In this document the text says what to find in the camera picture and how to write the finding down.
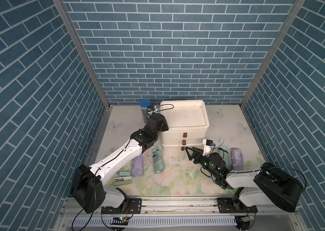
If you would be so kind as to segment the white plastic drawer cabinet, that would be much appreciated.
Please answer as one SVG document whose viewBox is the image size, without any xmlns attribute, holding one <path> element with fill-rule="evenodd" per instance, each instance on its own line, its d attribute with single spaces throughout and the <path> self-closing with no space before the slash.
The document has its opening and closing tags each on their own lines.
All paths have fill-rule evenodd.
<svg viewBox="0 0 325 231">
<path fill-rule="evenodd" d="M 166 153 L 185 152 L 185 147 L 203 148 L 210 123 L 203 100 L 162 101 L 159 107 L 169 130 L 160 134 Z"/>
</svg>

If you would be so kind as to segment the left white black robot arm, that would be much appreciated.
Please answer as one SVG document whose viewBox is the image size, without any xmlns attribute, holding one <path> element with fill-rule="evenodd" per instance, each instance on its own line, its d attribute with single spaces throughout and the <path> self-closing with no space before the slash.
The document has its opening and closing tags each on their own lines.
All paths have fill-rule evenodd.
<svg viewBox="0 0 325 231">
<path fill-rule="evenodd" d="M 110 191 L 104 186 L 123 166 L 151 148 L 161 132 L 168 130 L 165 117 L 152 114 L 144 128 L 131 134 L 126 143 L 108 157 L 91 166 L 80 165 L 72 180 L 70 193 L 73 198 L 87 214 L 99 207 L 116 208 L 124 213 L 129 200 L 126 193 L 119 188 Z"/>
</svg>

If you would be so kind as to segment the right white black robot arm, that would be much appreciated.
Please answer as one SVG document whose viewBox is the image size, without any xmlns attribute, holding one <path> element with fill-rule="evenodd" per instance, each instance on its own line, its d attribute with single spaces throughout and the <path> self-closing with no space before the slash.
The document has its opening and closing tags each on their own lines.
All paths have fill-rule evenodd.
<svg viewBox="0 0 325 231">
<path fill-rule="evenodd" d="M 283 167 L 265 162 L 257 170 L 229 170 L 218 153 L 204 155 L 202 149 L 186 147 L 190 161 L 201 165 L 213 182 L 222 189 L 237 189 L 233 200 L 247 207 L 275 205 L 294 212 L 306 184 L 283 171 Z"/>
</svg>

